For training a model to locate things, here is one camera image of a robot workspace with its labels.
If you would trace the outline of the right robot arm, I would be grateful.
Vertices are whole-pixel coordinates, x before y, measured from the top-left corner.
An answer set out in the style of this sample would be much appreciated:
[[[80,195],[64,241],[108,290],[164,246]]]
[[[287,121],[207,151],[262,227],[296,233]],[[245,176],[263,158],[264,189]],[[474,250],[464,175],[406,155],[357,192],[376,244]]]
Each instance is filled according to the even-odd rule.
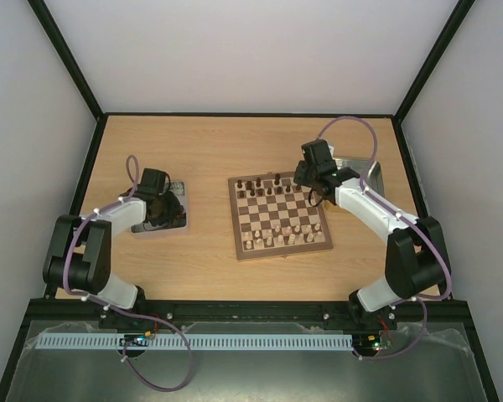
[[[364,175],[339,168],[325,140],[303,144],[302,154],[295,182],[353,214],[386,244],[383,276],[349,295],[349,318],[355,326],[369,327],[384,307],[421,297],[432,286],[444,284],[440,298],[448,296],[452,278],[436,219],[405,213],[370,188]]]

